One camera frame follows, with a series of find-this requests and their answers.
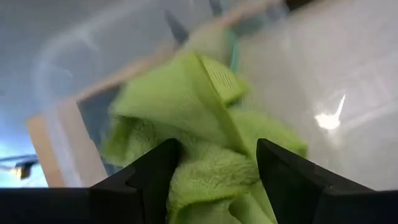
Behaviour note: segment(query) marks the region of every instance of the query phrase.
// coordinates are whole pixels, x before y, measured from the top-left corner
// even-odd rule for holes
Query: clear plastic container
[[[253,105],[296,130],[311,161],[375,190],[398,188],[397,6],[320,1],[287,19],[280,7],[265,13],[259,32],[239,40],[238,70],[253,85]],[[108,176],[76,101],[174,42],[164,10],[190,31],[214,19],[208,1],[126,1],[60,34],[39,58],[36,93],[67,186]]]
[[[221,6],[226,13],[247,2],[224,0]],[[284,17],[284,5],[277,8],[261,12],[260,20],[273,24]],[[107,130],[106,110],[116,90],[91,98],[95,86],[118,71],[163,45],[174,47],[165,11],[189,31],[215,19],[208,1],[125,1],[61,33],[41,53],[33,74],[35,90],[66,186],[90,186],[117,171],[118,167],[104,168],[98,153]]]

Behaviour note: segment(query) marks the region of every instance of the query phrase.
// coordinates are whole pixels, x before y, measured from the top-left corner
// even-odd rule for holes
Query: green microfiber towel
[[[229,105],[246,86],[211,58],[185,52],[127,83],[111,105],[104,157],[128,165],[168,138],[183,146],[170,183],[169,223],[276,223],[256,164],[267,138],[306,145],[263,114]]]

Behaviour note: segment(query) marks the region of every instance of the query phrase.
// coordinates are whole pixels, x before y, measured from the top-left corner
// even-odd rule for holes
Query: microfiber cloth
[[[183,150],[170,183],[169,223],[276,223],[256,142],[267,138],[302,156],[306,145],[278,121],[230,106],[247,90],[219,61],[177,54],[121,90],[103,155],[126,166],[175,138]]]

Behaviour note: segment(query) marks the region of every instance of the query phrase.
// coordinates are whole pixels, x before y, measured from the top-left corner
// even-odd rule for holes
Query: plastic bin
[[[239,40],[239,71],[253,85],[253,105],[298,131],[311,161],[374,190],[398,188],[397,6],[339,0],[315,2],[288,19],[280,19],[283,10],[274,20],[266,12],[266,26]],[[126,1],[54,38],[39,58],[36,94],[67,186],[108,176],[76,102],[174,42],[164,10],[189,30],[214,18],[208,1]]]
[[[223,0],[221,8],[225,13],[248,2]],[[259,16],[270,27],[287,10],[284,4],[276,5]],[[35,90],[67,187],[91,186],[120,168],[104,167],[98,154],[107,130],[107,108],[118,86],[97,92],[98,87],[161,46],[175,46],[165,11],[189,31],[216,14],[209,1],[125,1],[61,33],[43,49],[33,74]]]

